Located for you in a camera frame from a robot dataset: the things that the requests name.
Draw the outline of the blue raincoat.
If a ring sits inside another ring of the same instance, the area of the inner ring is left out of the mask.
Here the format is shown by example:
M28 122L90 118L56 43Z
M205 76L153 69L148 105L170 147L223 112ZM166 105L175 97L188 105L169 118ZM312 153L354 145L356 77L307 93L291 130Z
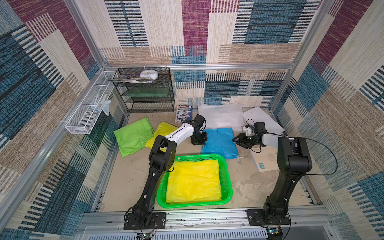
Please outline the blue raincoat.
M232 128L207 129L206 132L208 140L202 154L218 154L226 160L239 157L236 144L232 141L235 137Z

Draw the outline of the white translucent raincoat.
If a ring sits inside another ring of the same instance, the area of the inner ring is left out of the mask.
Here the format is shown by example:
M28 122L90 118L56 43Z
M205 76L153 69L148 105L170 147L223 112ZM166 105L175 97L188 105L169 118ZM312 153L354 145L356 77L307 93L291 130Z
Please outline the white translucent raincoat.
M207 122L207 129L232 128L234 132L242 132L244 126L243 109L240 104L198 106L198 114Z

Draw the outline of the green plastic basket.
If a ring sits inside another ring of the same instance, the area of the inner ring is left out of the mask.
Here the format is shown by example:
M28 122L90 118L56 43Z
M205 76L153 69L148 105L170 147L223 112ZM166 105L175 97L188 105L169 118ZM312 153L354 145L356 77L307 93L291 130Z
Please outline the green plastic basket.
M227 161L218 154L176 157L157 192L165 209L225 205L232 198Z

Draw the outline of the large yellow raincoat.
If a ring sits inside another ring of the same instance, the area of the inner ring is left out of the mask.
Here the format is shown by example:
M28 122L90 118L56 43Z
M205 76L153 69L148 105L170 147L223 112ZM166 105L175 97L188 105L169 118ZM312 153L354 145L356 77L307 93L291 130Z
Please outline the large yellow raincoat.
M222 199L220 167L217 160L176 161L169 173L166 203L189 204Z

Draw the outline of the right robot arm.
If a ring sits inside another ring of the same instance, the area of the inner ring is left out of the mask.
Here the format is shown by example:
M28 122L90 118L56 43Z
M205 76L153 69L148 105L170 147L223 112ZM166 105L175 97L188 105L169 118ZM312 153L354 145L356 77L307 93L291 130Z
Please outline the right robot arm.
M304 138L291 138L268 133L264 122L254 123L252 135L240 133L232 141L245 149L254 145L277 149L279 176L272 193L267 197L263 209L246 210L250 226L267 228L271 225L289 224L289 200L300 179L312 169L312 160Z

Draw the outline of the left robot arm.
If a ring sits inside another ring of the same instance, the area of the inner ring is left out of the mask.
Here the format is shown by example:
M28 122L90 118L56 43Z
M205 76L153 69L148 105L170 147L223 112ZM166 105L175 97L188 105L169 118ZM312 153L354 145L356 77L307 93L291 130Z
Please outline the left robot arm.
M205 145L208 140L205 132L206 119L196 115L193 120L187 120L169 135L156 137L149 154L149 175L138 202L124 215L124 230L145 230L157 227L157 222L166 219L164 213L153 217L155 197L160 183L165 175L172 171L176 156L176 148L187 138L191 138L194 146Z

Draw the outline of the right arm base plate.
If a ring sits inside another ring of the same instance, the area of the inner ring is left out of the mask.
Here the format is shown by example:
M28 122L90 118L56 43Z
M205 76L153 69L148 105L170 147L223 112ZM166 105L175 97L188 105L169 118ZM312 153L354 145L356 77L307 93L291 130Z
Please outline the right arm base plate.
M267 215L262 209L248 209L246 210L246 214L250 226L259 226L267 228L268 226L274 226L278 224L289 225L291 223L291 220L288 215Z

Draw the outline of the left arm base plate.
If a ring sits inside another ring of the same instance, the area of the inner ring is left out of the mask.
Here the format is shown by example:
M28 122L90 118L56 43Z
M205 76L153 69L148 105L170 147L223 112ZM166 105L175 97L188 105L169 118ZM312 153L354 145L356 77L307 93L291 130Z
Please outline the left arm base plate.
M154 212L149 217L135 217L133 213L124 216L124 230L158 230L165 229L166 212Z

